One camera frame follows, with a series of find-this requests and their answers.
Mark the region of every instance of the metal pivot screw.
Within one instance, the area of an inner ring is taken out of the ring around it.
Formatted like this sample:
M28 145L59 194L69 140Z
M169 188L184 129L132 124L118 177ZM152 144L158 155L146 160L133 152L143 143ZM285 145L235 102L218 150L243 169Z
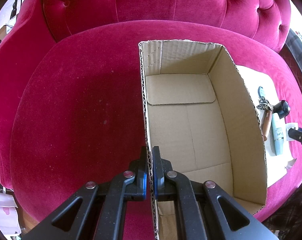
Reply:
M176 171L168 171L167 176L169 178L175 178L177 176L177 173L176 173Z
M208 187L208 188L215 188L215 182L214 181L211 181L211 180L208 180L207 182L205 182L205 186Z
M134 172L133 171L125 171L123 173L124 177L126 178L132 178L134 176Z
M89 182L86 183L85 187L86 187L87 189L93 189L93 188L96 187L96 185L97 185L97 184L96 184L94 181L89 181Z

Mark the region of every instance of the tufted sofa backrest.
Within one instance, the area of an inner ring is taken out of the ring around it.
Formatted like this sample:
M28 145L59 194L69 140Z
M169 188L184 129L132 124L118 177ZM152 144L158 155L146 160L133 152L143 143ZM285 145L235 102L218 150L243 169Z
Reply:
M280 51L289 31L289 0L43 0L57 41L94 27L134 20L172 20L240 33Z

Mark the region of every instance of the brown cosmetic tube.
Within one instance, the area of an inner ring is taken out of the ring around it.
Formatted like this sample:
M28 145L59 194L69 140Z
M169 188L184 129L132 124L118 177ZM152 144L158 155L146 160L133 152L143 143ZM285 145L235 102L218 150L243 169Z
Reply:
M270 132L271 123L272 123L272 111L267 110L264 112L264 122L262 125L262 133L264 141L267 140L268 134Z

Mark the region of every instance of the pink velvet sofa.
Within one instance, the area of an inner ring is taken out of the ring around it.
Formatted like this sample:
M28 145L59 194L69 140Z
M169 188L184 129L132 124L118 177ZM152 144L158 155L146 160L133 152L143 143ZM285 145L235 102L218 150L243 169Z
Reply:
M0 44L0 182L41 221L89 180L110 180L145 144L138 43L223 44L268 74L302 127L302 94L278 54L289 0L25 0ZM302 183L297 162L268 189L260 221ZM130 203L125 239L152 239L150 203Z

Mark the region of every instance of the box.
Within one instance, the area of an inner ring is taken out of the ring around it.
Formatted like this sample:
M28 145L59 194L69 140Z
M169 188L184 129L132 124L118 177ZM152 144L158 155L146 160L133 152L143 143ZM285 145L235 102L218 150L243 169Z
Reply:
M12 30L13 26L16 23L16 19L18 17L18 14L14 16L12 19L10 19L7 24L3 25L0 28L0 40L3 40L5 36Z
M154 199L152 156L190 180L215 181L250 213L265 205L267 175L260 123L243 79L216 43L139 43L155 235L176 239L174 206Z

